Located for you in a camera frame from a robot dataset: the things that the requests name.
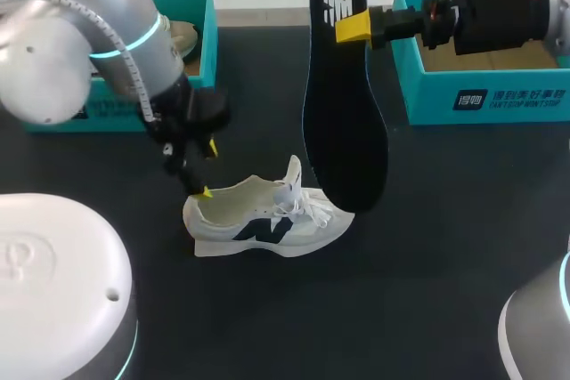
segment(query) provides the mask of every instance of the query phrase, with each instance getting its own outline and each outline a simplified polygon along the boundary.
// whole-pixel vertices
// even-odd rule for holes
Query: white robotic arm
[[[194,90],[152,0],[0,0],[21,6],[0,20],[0,101],[14,116],[53,125],[73,118],[90,85],[89,61],[119,96],[140,103],[165,168],[189,194],[207,188],[186,168],[186,145],[205,157],[229,112],[222,94]]]

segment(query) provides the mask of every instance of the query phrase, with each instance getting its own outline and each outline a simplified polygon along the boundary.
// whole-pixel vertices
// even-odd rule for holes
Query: black n logo
[[[293,222],[289,218],[283,217],[277,223],[275,229],[271,231],[271,219],[259,218],[249,222],[233,240],[248,240],[255,237],[258,242],[279,244],[283,240],[285,233],[291,230],[291,227],[293,227]]]

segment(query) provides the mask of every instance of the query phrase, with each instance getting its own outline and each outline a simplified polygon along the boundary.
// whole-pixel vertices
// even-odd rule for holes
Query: robotic arm
[[[458,55],[542,40],[554,55],[570,53],[570,0],[423,0],[421,10],[370,8],[337,24],[337,40],[368,39],[373,49],[421,34],[435,49],[453,36]]]
[[[19,2],[0,21],[0,101],[36,124],[73,118],[89,94],[90,64],[115,93],[139,101],[149,136],[164,147],[165,168],[188,194],[208,193],[187,168],[195,141],[216,156],[212,133],[229,119],[225,97],[195,90],[152,0],[0,0]]]

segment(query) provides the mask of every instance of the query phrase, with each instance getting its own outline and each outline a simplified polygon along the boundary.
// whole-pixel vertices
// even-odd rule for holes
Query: cable
[[[25,1],[25,0],[0,0],[0,4],[6,4],[14,1]],[[126,67],[133,80],[134,91],[138,95],[139,102],[141,103],[142,116],[145,122],[153,122],[155,117],[152,113],[151,99],[144,86],[143,79],[141,78],[141,72],[134,62],[133,55],[126,49],[126,45],[123,39],[118,35],[118,33],[96,12],[87,8],[83,4],[76,2],[74,0],[44,0],[51,4],[61,5],[70,8],[72,11],[79,12],[81,15],[90,20],[94,25],[100,29],[103,34],[115,45],[115,49],[120,52],[121,57],[125,60]]]

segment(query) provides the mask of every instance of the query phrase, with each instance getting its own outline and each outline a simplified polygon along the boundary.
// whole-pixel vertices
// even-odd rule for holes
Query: teal box
[[[394,0],[394,9],[421,0]],[[416,38],[392,42],[411,125],[570,120],[570,60],[560,69],[426,72]]]
[[[214,0],[154,0],[160,13],[170,20],[188,21],[202,33],[199,76],[188,80],[195,88],[216,84],[217,23]],[[61,125],[25,124],[34,133],[141,132],[136,103],[124,101],[100,77],[93,79],[85,108],[76,118]]]

